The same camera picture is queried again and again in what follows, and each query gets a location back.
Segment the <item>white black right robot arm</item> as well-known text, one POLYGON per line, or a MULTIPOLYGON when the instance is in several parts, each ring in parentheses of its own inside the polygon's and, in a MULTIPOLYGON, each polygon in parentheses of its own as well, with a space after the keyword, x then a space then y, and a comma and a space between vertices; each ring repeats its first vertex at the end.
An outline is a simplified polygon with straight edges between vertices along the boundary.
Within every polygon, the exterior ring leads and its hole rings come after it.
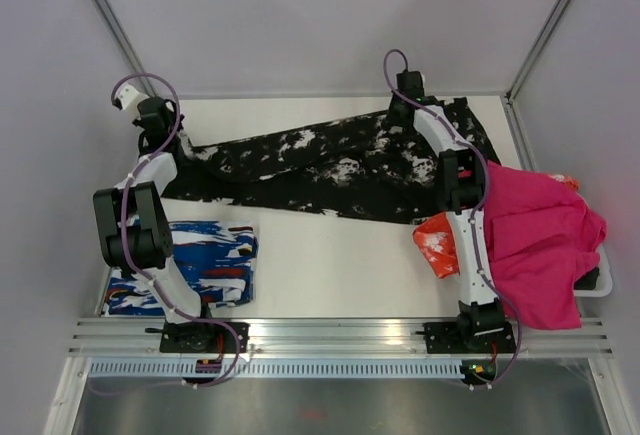
POLYGON ((484 205, 489 194, 486 159, 454 128, 442 107, 427 103, 420 72, 404 69, 390 88, 390 111, 407 117, 437 155, 436 200, 452 230, 458 261, 459 315, 454 340, 465 351, 480 350, 506 324, 484 235, 484 205))

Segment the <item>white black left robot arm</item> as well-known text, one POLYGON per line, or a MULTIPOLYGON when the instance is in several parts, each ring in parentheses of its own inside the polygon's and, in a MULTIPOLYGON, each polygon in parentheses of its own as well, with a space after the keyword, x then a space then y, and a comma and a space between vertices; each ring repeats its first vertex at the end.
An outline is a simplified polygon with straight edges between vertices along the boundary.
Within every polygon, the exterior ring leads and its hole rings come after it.
POLYGON ((164 325, 162 353, 202 353, 217 341, 216 325, 202 297, 191 288, 174 259, 172 232, 161 195, 177 176, 175 135, 177 103, 150 97, 129 83, 120 84, 112 104, 133 115, 142 129, 140 156, 125 180, 92 197, 101 254, 123 277, 139 282, 159 304, 164 325))

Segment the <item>black white splattered trousers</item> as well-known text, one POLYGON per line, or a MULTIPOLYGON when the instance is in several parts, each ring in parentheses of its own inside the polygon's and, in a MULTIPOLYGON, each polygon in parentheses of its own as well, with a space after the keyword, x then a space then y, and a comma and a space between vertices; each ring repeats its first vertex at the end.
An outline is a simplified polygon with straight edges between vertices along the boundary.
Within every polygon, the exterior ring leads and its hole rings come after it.
POLYGON ((180 131, 163 195, 414 225, 438 212, 437 156, 414 129, 385 130, 387 110, 209 146, 180 131))

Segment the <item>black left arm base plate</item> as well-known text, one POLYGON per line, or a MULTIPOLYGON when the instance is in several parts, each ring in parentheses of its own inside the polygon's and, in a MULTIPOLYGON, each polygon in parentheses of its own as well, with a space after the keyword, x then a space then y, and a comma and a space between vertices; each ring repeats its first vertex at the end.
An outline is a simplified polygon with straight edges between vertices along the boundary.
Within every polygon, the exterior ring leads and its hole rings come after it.
POLYGON ((240 353, 246 352, 249 325, 244 322, 220 324, 187 322, 162 328, 147 327, 146 334, 160 336, 160 352, 175 354, 240 353))

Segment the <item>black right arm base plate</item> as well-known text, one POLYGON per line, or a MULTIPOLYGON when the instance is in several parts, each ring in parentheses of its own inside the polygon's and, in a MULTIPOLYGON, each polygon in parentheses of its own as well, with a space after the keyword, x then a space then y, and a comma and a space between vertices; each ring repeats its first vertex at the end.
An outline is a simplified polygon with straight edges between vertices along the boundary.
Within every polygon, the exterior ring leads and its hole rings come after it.
POLYGON ((427 322, 416 332, 421 335, 428 354, 513 354, 516 338, 506 322, 498 332, 480 336, 464 335, 455 321, 427 322))

